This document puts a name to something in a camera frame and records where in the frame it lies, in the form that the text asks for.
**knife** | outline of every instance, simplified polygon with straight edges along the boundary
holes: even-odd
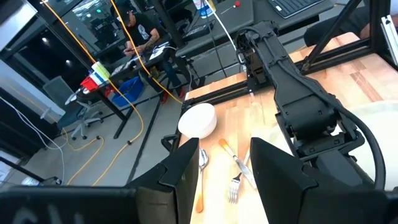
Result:
[[[235,162],[237,163],[237,165],[239,166],[239,168],[242,171],[242,174],[246,177],[246,179],[249,181],[249,183],[251,184],[251,186],[256,189],[257,185],[256,185],[256,181],[254,180],[254,176],[253,173],[249,170],[249,168],[244,165],[239,159],[238,157],[234,154],[234,152],[232,151],[232,149],[229,147],[228,143],[225,141],[225,139],[220,139],[218,141],[218,144],[220,144],[225,151],[228,152],[228,154],[230,156],[232,156],[232,158],[235,160]]]

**white cloth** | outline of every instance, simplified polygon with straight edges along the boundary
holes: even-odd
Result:
[[[390,15],[398,14],[398,0],[391,0]]]

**aluminum frame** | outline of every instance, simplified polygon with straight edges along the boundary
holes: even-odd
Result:
[[[369,54],[378,54],[394,69],[398,70],[398,67],[392,61],[391,56],[389,56],[388,52],[384,50],[386,45],[384,43],[384,36],[381,27],[381,18],[386,17],[390,13],[391,0],[370,0],[370,38],[357,40],[356,42],[338,47],[337,49],[321,53],[327,43],[329,43],[334,36],[337,28],[339,28],[347,18],[349,18],[360,2],[361,0],[351,0],[337,17],[333,27],[322,37],[321,41],[311,51],[310,55],[304,60],[295,63],[296,67],[303,75],[324,70]],[[217,105],[246,95],[250,92],[250,89],[247,87],[247,81],[243,81],[197,98],[189,99],[183,102],[180,117],[184,112],[186,112],[186,110],[196,104],[210,103],[212,105]],[[175,134],[165,136],[161,142],[170,153],[173,153],[177,150],[180,144],[180,139],[181,133],[178,131],[178,128],[176,128]]]

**office chair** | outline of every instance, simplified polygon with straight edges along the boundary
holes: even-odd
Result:
[[[76,140],[75,135],[78,131],[80,131],[83,139],[87,139],[85,128],[90,127],[90,124],[95,121],[103,122],[101,118],[95,118],[97,114],[102,115],[100,111],[95,111],[88,116],[88,112],[93,109],[90,99],[76,95],[61,76],[50,80],[43,86],[43,89],[51,100],[65,111],[65,114],[58,120],[57,126],[59,129],[66,128],[76,121],[80,122],[71,134],[72,140]],[[47,109],[42,118],[50,111],[51,108]]]

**silver fork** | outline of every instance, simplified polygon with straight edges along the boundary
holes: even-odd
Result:
[[[246,163],[248,163],[249,157],[250,157],[250,149],[248,149],[248,151],[246,153],[246,157],[244,158],[243,164],[246,165]],[[241,175],[242,175],[242,172],[240,172],[236,177],[232,178],[231,183],[229,185],[228,201],[230,203],[238,202],[239,186],[241,183]]]

